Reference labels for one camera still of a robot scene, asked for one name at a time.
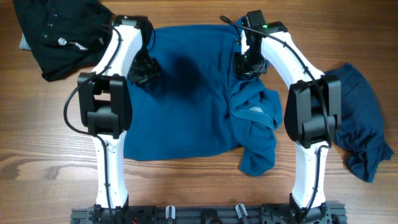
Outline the blue polo shirt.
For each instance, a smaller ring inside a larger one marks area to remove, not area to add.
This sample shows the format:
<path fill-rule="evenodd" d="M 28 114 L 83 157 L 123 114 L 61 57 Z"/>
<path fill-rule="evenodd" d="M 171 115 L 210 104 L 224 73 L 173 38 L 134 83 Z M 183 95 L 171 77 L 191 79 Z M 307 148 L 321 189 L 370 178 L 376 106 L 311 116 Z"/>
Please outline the blue polo shirt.
<path fill-rule="evenodd" d="M 158 161 L 209 157 L 243 147 L 240 169 L 260 176 L 275 166 L 279 94 L 258 78 L 239 80 L 238 34 L 229 25 L 161 27 L 149 55 L 160 65 L 155 85 L 129 84 L 132 123 L 124 157 Z"/>

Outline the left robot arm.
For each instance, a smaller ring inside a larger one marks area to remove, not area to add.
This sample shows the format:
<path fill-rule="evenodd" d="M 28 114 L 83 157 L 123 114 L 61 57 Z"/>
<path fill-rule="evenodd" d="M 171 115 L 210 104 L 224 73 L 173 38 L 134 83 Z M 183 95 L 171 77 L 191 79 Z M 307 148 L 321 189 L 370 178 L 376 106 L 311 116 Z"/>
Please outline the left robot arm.
<path fill-rule="evenodd" d="M 97 66 L 78 77 L 82 124 L 92 137 L 98 167 L 96 202 L 74 209 L 72 223 L 134 223 L 124 178 L 124 140 L 132 123 L 128 83 L 154 86 L 160 66 L 147 46 L 154 36 L 146 16 L 117 16 Z"/>

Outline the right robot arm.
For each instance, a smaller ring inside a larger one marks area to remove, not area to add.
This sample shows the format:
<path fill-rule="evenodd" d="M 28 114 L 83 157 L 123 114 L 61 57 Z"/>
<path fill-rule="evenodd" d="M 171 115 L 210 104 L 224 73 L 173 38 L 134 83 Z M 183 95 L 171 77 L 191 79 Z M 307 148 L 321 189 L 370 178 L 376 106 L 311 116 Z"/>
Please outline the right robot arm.
<path fill-rule="evenodd" d="M 242 49 L 234 55 L 240 80 L 252 80 L 273 65 L 289 94 L 284 124 L 295 145 L 296 174 L 287 204 L 262 205 L 267 223 L 338 223 L 342 204 L 326 202 L 324 175 L 331 137 L 341 124 L 341 83 L 326 77 L 299 51 L 281 21 L 267 23 L 260 10 L 249 11 L 240 24 Z"/>

